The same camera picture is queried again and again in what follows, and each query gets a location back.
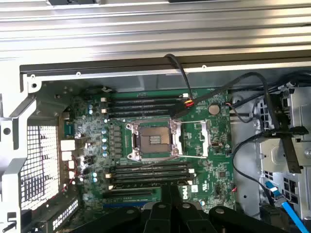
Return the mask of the black RAM slot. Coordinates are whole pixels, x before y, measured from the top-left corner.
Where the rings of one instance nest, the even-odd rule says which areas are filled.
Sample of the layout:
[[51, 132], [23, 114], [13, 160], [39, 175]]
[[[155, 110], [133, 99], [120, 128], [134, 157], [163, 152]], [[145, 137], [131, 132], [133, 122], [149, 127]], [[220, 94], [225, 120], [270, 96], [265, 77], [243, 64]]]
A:
[[138, 106], [113, 106], [109, 108], [112, 111], [140, 111], [140, 110], [167, 110], [173, 108], [174, 105], [138, 105]]
[[169, 112], [121, 112], [109, 114], [109, 118], [131, 118], [131, 117], [160, 117], [169, 116]]
[[116, 183], [110, 184], [108, 190], [150, 189], [160, 186], [161, 183]]
[[136, 165], [126, 165], [126, 166], [114, 166], [113, 169], [140, 169], [140, 168], [149, 168], [149, 167], [156, 167], [156, 166], [187, 166], [187, 162], [176, 162], [176, 163], [159, 163], [159, 164], [153, 164], [153, 165], [142, 165], [142, 164], [136, 164]]
[[155, 183], [155, 182], [173, 182], [173, 181], [187, 181], [190, 180], [192, 177], [186, 176], [176, 176], [176, 177], [153, 177], [153, 178], [131, 178], [131, 179], [113, 179], [111, 182], [114, 183]]
[[109, 104], [126, 104], [126, 103], [158, 103], [158, 102], [177, 102], [180, 99], [130, 99], [130, 100], [112, 100]]
[[110, 172], [112, 177], [123, 176], [181, 176], [190, 175], [188, 170], [161, 170], [161, 171], [129, 171], [129, 172]]
[[142, 94], [131, 94], [131, 93], [121, 93], [121, 94], [115, 94], [111, 95], [111, 98], [113, 99], [125, 99], [125, 98], [137, 98], [137, 99], [145, 99], [145, 98], [173, 98], [173, 99], [178, 99], [178, 98], [188, 98], [189, 95], [187, 93], [182, 93], [182, 94], [168, 94], [168, 95], [160, 95], [160, 94], [155, 94], [155, 95], [148, 95], [147, 93], [142, 93]]

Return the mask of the green Dell motherboard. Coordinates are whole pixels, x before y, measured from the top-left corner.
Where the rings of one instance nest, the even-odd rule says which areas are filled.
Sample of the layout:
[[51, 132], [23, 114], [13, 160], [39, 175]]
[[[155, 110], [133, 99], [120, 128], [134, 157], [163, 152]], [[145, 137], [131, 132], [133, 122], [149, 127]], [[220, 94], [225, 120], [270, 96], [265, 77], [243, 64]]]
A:
[[[64, 135], [62, 142], [63, 157], [68, 160], [67, 169], [70, 172], [69, 181], [77, 188], [82, 197], [83, 206], [92, 212], [109, 212], [103, 209], [103, 194], [116, 191], [130, 190], [108, 190], [113, 179], [131, 178], [153, 178], [163, 176], [123, 176], [112, 177], [110, 172], [129, 171], [161, 171], [161, 170], [188, 170], [192, 177], [187, 181], [158, 182], [163, 185], [178, 186], [183, 201], [199, 203], [207, 212], [216, 205], [225, 205], [233, 208], [235, 197], [233, 195], [233, 166], [231, 162], [231, 128], [229, 108], [225, 105], [228, 94], [223, 92], [210, 99], [204, 100], [190, 107], [190, 112], [181, 118], [169, 116], [149, 116], [131, 118], [109, 118], [109, 114], [121, 112], [169, 112], [175, 105], [185, 103], [191, 105], [191, 99], [208, 93], [208, 89], [194, 89], [189, 94], [185, 89], [159, 90], [145, 92], [130, 92], [131, 94], [147, 93], [148, 95], [168, 95], [187, 93], [188, 98], [178, 98], [177, 102], [158, 103], [126, 103], [109, 104], [116, 100], [111, 95], [121, 94], [106, 91], [89, 91], [72, 98], [70, 104], [63, 112]], [[211, 104], [219, 104], [221, 111], [218, 115], [211, 115], [208, 107]], [[138, 105], [174, 105], [167, 110], [140, 110], [140, 111], [110, 111], [113, 106], [138, 106]], [[126, 130], [126, 123], [136, 120], [170, 118], [174, 121], [197, 121], [206, 120], [207, 129], [210, 133], [210, 147], [207, 159], [176, 157], [159, 162], [136, 162], [129, 160], [131, 139], [130, 132]], [[153, 165], [159, 163], [187, 162], [187, 166], [156, 166], [140, 169], [113, 169], [114, 166], [126, 165]]]

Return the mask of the CPU socket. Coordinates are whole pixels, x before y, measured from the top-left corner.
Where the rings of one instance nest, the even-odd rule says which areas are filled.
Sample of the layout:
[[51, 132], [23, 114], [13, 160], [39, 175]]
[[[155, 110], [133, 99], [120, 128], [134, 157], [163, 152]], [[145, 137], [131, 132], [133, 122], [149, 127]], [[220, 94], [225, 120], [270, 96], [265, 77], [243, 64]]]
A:
[[181, 123], [170, 118], [136, 120], [126, 123], [131, 147], [127, 155], [136, 162], [159, 162], [183, 155]]

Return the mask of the silver socket cover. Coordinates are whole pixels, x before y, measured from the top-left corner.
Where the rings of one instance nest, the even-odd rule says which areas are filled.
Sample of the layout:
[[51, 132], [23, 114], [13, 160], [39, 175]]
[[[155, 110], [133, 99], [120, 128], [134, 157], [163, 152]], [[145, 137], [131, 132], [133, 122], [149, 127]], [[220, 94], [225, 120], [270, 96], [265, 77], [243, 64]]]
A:
[[181, 122], [184, 151], [189, 156], [206, 156], [209, 154], [210, 133], [206, 120]]

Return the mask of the silver drive cage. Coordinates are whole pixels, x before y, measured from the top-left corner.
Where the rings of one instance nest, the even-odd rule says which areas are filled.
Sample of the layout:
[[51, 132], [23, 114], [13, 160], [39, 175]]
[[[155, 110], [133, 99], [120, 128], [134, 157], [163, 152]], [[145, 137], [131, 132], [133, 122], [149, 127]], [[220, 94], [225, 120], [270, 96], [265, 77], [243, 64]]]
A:
[[299, 87], [287, 99], [291, 127], [304, 126], [308, 134], [295, 136], [292, 141], [301, 173], [290, 173], [281, 140], [267, 139], [259, 143], [261, 168], [266, 173], [263, 180], [277, 186], [280, 193], [294, 205], [302, 219], [311, 219], [311, 87]]

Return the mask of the round coin battery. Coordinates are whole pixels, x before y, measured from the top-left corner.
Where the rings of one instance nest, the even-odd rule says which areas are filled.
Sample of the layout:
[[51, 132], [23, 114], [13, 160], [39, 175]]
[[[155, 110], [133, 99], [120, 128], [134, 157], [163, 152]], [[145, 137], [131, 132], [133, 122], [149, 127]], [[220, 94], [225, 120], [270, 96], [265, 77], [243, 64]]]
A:
[[219, 104], [211, 104], [208, 107], [208, 112], [213, 116], [218, 115], [220, 111], [221, 111], [221, 107]]

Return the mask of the open metal PC case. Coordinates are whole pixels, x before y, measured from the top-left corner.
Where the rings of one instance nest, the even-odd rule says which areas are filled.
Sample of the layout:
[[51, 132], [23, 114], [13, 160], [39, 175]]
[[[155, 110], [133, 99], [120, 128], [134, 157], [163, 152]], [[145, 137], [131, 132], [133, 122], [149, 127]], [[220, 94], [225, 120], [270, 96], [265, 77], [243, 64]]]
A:
[[77, 233], [78, 227], [115, 211], [87, 210], [77, 185], [69, 181], [63, 112], [73, 97], [89, 91], [176, 89], [208, 93], [191, 99], [191, 105], [175, 105], [174, 119], [191, 106], [228, 94], [235, 205], [222, 206], [288, 233], [311, 233], [311, 219], [299, 216], [271, 182], [272, 173], [263, 180], [259, 151], [259, 143], [280, 139], [289, 172], [301, 173], [292, 139], [309, 132], [290, 126], [289, 106], [283, 102], [299, 87], [311, 87], [311, 49], [193, 56], [169, 50], [155, 57], [144, 52], [103, 58], [88, 58], [84, 51], [11, 57], [0, 52], [0, 233]]

